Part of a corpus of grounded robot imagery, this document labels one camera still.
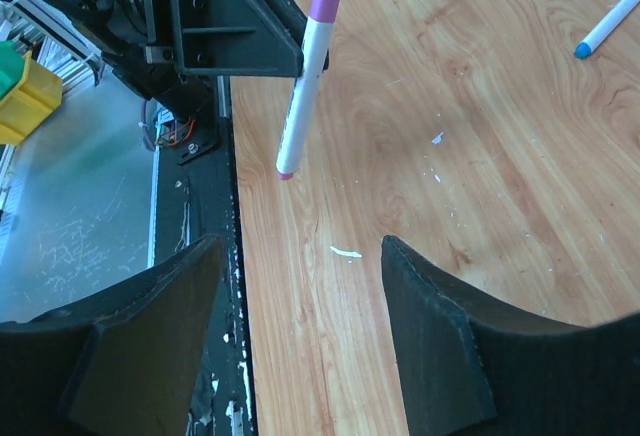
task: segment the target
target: marker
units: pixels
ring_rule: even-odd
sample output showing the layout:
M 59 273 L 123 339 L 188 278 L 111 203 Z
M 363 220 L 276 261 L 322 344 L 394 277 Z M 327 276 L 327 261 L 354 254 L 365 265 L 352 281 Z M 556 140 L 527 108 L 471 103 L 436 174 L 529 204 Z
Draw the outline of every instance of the marker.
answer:
M 293 85 L 282 132 L 276 169 L 281 180 L 291 179 L 302 159 L 304 140 L 313 114 L 324 61 L 340 0 L 312 0 L 302 41 L 302 76 Z
M 638 3 L 640 0 L 620 0 L 576 47 L 573 55 L 579 59 L 591 56 Z

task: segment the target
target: black cable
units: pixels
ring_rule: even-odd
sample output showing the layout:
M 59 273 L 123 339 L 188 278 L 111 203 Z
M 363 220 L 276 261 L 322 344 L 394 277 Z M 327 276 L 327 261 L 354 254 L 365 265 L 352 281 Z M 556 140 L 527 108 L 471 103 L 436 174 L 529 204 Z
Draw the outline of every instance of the black cable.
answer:
M 42 0 L 45 3 L 53 6 L 58 11 L 61 11 L 65 15 L 77 19 L 80 22 L 91 23 L 91 24 L 102 24 L 111 14 L 110 10 L 105 9 L 82 9 L 77 7 L 74 4 L 70 4 L 65 0 Z

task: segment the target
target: green object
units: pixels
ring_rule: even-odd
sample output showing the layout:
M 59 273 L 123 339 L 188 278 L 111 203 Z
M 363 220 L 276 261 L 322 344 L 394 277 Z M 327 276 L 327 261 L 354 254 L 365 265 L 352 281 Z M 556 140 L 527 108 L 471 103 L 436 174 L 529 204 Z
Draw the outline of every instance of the green object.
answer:
M 13 41 L 0 41 L 0 99 L 22 79 L 24 59 L 13 49 Z

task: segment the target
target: purple marker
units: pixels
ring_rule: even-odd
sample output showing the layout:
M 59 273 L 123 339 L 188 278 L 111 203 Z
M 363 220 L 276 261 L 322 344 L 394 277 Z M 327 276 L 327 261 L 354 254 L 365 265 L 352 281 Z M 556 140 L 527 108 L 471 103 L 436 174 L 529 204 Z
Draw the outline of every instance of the purple marker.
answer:
M 291 179 L 302 159 L 304 140 L 309 129 L 324 61 L 340 0 L 313 0 L 302 41 L 302 76 L 293 85 L 289 112 L 282 132 L 276 169 L 278 178 Z

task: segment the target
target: pink marker tip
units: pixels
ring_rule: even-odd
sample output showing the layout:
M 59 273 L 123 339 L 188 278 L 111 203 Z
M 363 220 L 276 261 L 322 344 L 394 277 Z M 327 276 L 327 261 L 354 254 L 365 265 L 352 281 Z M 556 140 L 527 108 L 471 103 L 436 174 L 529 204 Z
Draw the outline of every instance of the pink marker tip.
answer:
M 293 178 L 293 173 L 281 173 L 280 171 L 278 171 L 278 179 L 280 181 L 287 181 L 288 179 L 291 179 L 291 178 Z

